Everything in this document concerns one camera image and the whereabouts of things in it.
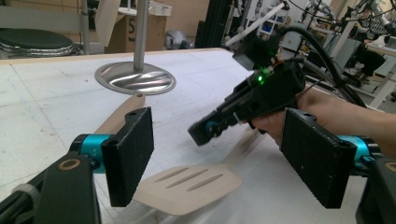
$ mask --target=spatula handle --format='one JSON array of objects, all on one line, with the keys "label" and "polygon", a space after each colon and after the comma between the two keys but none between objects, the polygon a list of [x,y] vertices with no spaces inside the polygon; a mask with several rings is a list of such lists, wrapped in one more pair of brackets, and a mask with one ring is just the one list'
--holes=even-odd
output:
[{"label": "spatula handle", "polygon": [[133,110],[143,107],[146,101],[146,96],[137,94],[128,98],[122,105],[120,105],[107,120],[96,130],[95,133],[117,133],[125,124],[125,115]]},{"label": "spatula handle", "polygon": [[239,139],[239,141],[235,144],[233,149],[224,158],[222,163],[227,164],[230,168],[233,167],[238,159],[241,157],[241,155],[254,142],[258,135],[259,131],[257,129],[252,130],[251,128],[247,128],[241,139]]}]

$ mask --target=metal spatula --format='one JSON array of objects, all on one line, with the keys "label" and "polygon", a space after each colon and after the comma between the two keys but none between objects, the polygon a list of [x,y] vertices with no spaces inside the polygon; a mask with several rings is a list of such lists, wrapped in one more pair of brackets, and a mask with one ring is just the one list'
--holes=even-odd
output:
[{"label": "metal spatula", "polygon": [[242,184],[232,167],[257,135],[248,128],[219,163],[179,166],[142,180],[133,200],[173,216],[186,215],[216,201]]}]

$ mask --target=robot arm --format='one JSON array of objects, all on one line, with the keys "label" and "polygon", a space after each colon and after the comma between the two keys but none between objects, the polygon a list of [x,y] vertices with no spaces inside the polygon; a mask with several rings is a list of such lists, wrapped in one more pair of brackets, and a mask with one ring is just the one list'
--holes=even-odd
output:
[{"label": "robot arm", "polygon": [[378,18],[378,20],[381,22],[381,24],[384,25],[384,28],[387,31],[387,33],[390,35],[396,35],[396,30],[394,29],[392,23],[385,16],[384,12],[379,7],[376,0],[371,2],[370,8],[374,12],[374,14]]},{"label": "robot arm", "polygon": [[384,28],[388,34],[396,35],[395,28],[393,27],[391,21],[387,19],[385,13],[382,11],[377,0],[371,0],[371,1],[370,0],[362,0],[361,2],[359,2],[356,5],[355,11],[357,11],[358,13],[362,13],[363,10],[366,9],[367,7],[369,7],[374,12],[375,16],[378,18],[379,22],[381,22],[381,24],[384,26]]},{"label": "robot arm", "polygon": [[326,3],[322,2],[321,0],[309,0],[311,3],[312,8],[318,8],[318,11],[323,13],[324,15],[328,16],[331,20],[331,22],[335,22],[335,16],[334,13],[332,12],[332,8],[327,5]]}]

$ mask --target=black plastic pad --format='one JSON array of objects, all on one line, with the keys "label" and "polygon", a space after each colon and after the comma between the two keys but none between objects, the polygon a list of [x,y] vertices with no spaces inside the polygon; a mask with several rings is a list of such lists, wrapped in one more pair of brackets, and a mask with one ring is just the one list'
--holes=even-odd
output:
[{"label": "black plastic pad", "polygon": [[111,206],[125,207],[136,191],[154,150],[151,108],[125,116],[126,124],[102,144]]},{"label": "black plastic pad", "polygon": [[318,125],[315,116],[287,108],[280,150],[324,207],[341,207],[355,145]]}]

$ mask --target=cardboard box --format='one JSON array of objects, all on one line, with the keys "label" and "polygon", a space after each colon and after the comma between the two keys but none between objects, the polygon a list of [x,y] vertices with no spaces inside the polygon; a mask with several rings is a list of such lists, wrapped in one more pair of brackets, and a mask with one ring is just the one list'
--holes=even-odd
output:
[{"label": "cardboard box", "polygon": [[[105,53],[134,52],[136,17],[119,15]],[[148,15],[146,51],[163,50],[165,41],[165,16]]]}]

